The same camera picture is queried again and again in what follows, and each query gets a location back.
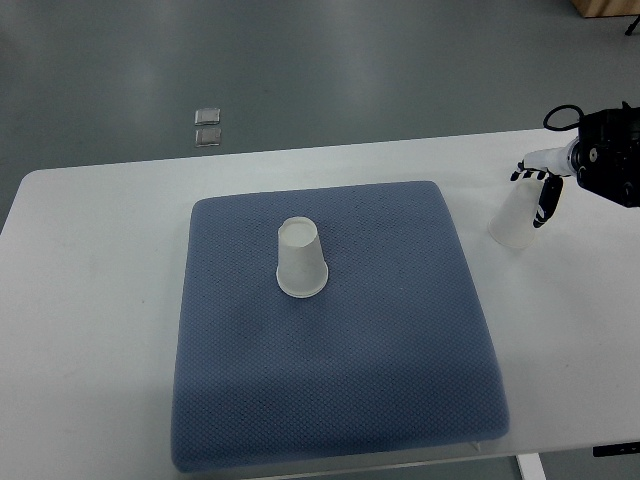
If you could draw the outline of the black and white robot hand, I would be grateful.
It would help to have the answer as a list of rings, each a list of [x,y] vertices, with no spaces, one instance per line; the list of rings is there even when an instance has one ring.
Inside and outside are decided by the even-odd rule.
[[[510,180],[533,179],[542,187],[535,204],[533,227],[544,226],[553,217],[564,187],[564,179],[575,177],[575,166],[579,141],[572,140],[567,146],[538,150],[528,153],[517,164]]]

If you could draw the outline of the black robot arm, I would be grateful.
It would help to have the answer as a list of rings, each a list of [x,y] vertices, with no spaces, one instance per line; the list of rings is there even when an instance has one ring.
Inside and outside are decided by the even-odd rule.
[[[563,110],[575,111],[577,120],[551,125],[551,117]],[[626,208],[639,206],[637,107],[622,102],[619,108],[586,114],[576,105],[560,105],[546,114],[543,127],[554,132],[577,130],[567,165],[581,188]]]

